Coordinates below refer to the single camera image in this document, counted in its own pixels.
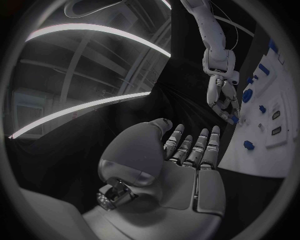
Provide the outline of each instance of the robotic hand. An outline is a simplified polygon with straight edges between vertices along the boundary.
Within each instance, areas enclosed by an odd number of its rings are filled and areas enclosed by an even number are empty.
[[[161,139],[172,128],[170,120],[159,118],[133,125],[121,132],[106,148],[98,165],[98,175],[108,185],[98,193],[99,204],[111,210],[130,202],[135,195],[132,188],[152,185],[161,174],[164,161],[198,170],[214,170],[219,152],[220,128],[214,126],[206,148],[209,131],[201,131],[195,146],[188,135],[181,146],[178,143],[184,132],[179,124],[166,143]]]
[[[235,124],[240,118],[237,92],[233,85],[239,83],[240,74],[234,71],[236,57],[232,50],[225,49],[226,39],[221,26],[210,10],[208,0],[180,0],[198,24],[206,50],[202,60],[203,71],[210,76],[207,103],[222,119]],[[226,100],[219,100],[220,92]],[[224,111],[232,104],[234,115]]]

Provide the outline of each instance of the led light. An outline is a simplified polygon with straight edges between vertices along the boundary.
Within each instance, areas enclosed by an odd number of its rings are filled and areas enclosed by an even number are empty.
[[[58,117],[61,117],[63,115],[66,114],[70,114],[72,112],[81,110],[81,109],[86,109],[89,107],[93,107],[96,105],[101,105],[101,104],[106,104],[106,103],[110,103],[113,101],[118,101],[118,100],[123,100],[123,99],[130,99],[130,98],[137,98],[137,97],[141,97],[141,96],[147,96],[150,94],[150,91],[147,92],[142,92],[142,93],[134,93],[134,94],[127,94],[127,95],[122,95],[122,96],[114,96],[114,97],[108,97],[105,99],[101,99],[101,100],[97,100],[97,101],[91,101],[91,102],[87,102],[84,104],[80,104],[77,106],[73,106],[58,112],[55,112],[53,114],[50,114],[48,116],[45,116],[39,120],[36,120],[32,123],[30,123],[29,125],[23,127],[22,129],[20,129],[19,131],[16,131],[13,135],[11,135],[9,138],[13,138],[16,139],[17,137],[19,137],[20,135],[22,135],[23,133],[26,133],[27,131],[29,131],[30,129],[33,129],[41,124],[44,124],[50,120],[56,119]]]
[[[166,4],[167,5],[167,7],[169,8],[169,9],[172,9],[171,8],[171,5],[166,1],[166,0],[161,0],[164,4]]]
[[[26,39],[26,42],[34,39],[36,37],[49,34],[49,33],[54,33],[58,31],[65,31],[65,30],[92,30],[92,31],[98,31],[98,32],[104,32],[104,33],[109,33],[109,34],[115,34],[119,35],[128,39],[132,39],[134,41],[137,41],[141,44],[145,44],[146,46],[153,48],[162,54],[166,55],[167,57],[171,57],[171,54],[168,53],[167,51],[163,50],[159,46],[156,46],[155,44],[140,38],[138,36],[135,36],[131,33],[121,31],[115,28],[111,28],[108,26],[101,26],[101,25],[94,25],[94,24],[86,24],[86,23],[68,23],[68,24],[60,24],[60,25],[54,25],[54,26],[48,26],[39,30],[34,31],[29,35],[29,37]]]

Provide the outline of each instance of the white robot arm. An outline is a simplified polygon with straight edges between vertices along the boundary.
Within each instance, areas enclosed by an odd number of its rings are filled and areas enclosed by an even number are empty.
[[[239,72],[234,71],[236,56],[232,50],[225,48],[224,32],[210,10],[208,0],[180,0],[186,10],[192,14],[198,24],[206,50],[203,56],[203,71],[210,76],[207,103],[225,121],[237,123],[240,107],[233,85],[239,83]],[[226,96],[225,102],[219,100],[220,92]],[[232,104],[234,115],[223,111]]]

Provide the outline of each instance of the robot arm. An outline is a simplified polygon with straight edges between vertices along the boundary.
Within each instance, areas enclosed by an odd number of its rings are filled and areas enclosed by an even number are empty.
[[[233,85],[239,83],[240,74],[234,71],[236,57],[232,50],[225,49],[224,32],[210,10],[208,0],[180,0],[198,24],[206,50],[203,56],[203,71],[210,76],[207,103],[222,119],[230,124],[240,118],[240,107]],[[226,96],[225,102],[219,101],[220,92]],[[234,115],[223,111],[232,104]]]

